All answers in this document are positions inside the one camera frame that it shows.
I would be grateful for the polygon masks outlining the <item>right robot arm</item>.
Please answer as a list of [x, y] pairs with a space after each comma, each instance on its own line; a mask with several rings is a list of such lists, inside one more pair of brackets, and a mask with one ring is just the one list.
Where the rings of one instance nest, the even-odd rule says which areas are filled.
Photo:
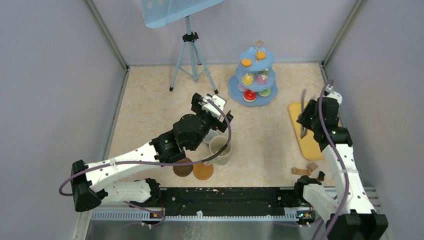
[[311, 204], [325, 224], [324, 240], [379, 240], [389, 223], [376, 211], [359, 175], [353, 141], [347, 128], [339, 126], [342, 96], [325, 90], [311, 99], [297, 123], [313, 132], [313, 139], [327, 161], [336, 196], [311, 179], [299, 179], [293, 200], [299, 206]]

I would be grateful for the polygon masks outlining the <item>red donut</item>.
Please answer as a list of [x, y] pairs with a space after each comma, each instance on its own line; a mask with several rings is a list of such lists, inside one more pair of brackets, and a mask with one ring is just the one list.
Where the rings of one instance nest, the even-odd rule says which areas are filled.
[[245, 101], [245, 102], [248, 102], [248, 103], [252, 103], [252, 102], [254, 102], [255, 100], [257, 99], [257, 93], [255, 92], [255, 91], [252, 91], [252, 90], [246, 90], [244, 93], [243, 93], [243, 100]]

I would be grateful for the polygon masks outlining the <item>pink cupcake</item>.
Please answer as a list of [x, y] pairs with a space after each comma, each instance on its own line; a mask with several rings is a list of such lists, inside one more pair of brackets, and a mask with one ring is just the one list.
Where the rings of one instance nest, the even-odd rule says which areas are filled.
[[266, 73], [259, 73], [256, 76], [256, 82], [259, 85], [266, 85], [268, 83], [268, 75]]

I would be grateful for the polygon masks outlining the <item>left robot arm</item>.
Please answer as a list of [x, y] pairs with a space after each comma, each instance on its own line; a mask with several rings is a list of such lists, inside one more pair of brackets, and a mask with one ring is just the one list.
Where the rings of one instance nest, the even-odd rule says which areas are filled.
[[156, 206], [161, 199], [159, 183], [151, 178], [122, 182], [121, 180], [145, 170], [165, 166], [186, 167], [186, 151], [196, 151], [210, 130], [225, 132], [231, 129], [233, 115], [224, 113], [227, 101], [221, 96], [194, 93], [191, 113], [185, 114], [144, 145], [122, 155], [99, 162], [83, 160], [71, 166], [70, 178], [74, 210], [86, 212], [106, 203], [137, 203], [139, 206]]

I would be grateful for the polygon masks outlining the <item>yellow cupcake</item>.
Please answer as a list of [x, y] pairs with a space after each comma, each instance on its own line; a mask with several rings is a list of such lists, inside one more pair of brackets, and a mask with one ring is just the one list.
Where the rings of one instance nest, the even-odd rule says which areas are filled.
[[242, 77], [242, 83], [246, 86], [250, 86], [254, 83], [255, 81], [255, 75], [251, 74], [251, 73], [246, 73], [243, 77]]

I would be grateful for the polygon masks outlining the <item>green cupcake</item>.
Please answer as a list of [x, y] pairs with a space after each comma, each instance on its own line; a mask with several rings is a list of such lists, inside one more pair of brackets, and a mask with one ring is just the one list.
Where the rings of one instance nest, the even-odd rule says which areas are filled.
[[266, 69], [264, 69], [264, 70], [260, 71], [259, 73], [260, 73], [260, 74], [268, 75], [268, 74], [269, 74], [269, 72], [270, 72], [270, 70], [269, 70], [268, 68], [266, 68]]

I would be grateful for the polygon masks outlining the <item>green donut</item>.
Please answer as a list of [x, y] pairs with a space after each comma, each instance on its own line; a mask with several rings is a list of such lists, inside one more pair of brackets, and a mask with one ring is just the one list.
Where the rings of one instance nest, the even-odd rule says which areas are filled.
[[272, 90], [270, 88], [257, 92], [261, 97], [268, 97], [271, 94]]

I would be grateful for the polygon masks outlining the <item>purple donut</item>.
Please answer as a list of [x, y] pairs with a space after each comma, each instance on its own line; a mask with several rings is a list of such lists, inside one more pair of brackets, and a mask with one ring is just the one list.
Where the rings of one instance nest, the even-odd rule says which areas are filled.
[[248, 89], [245, 87], [245, 86], [243, 86], [240, 82], [237, 84], [237, 88], [238, 88], [238, 90], [239, 91], [241, 91], [241, 92], [246, 92]]

